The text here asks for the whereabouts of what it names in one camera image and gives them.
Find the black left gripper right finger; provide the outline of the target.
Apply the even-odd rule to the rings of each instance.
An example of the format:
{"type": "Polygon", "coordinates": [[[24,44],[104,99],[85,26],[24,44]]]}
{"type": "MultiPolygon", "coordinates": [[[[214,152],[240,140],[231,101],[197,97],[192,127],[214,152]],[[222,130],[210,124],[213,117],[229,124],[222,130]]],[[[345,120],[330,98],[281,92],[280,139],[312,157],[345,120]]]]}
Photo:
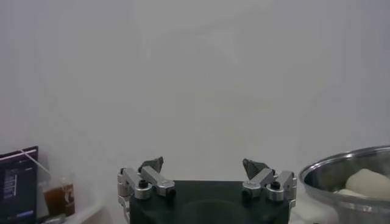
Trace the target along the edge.
{"type": "Polygon", "coordinates": [[[251,200],[261,194],[272,202],[286,200],[289,208],[296,205],[297,178],[294,172],[282,171],[278,174],[265,163],[243,159],[243,167],[248,180],[242,183],[242,192],[251,200]]]}

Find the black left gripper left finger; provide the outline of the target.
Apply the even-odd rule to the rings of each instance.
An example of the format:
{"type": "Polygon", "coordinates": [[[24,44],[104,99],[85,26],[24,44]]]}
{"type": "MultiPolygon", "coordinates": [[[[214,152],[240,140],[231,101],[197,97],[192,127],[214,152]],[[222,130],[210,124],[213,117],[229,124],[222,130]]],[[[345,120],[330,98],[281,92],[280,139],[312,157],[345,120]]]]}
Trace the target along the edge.
{"type": "Polygon", "coordinates": [[[130,198],[145,201],[153,193],[166,199],[175,197],[175,182],[163,177],[160,172],[162,156],[144,161],[139,168],[123,167],[118,173],[118,203],[125,213],[130,210],[130,198]]]}

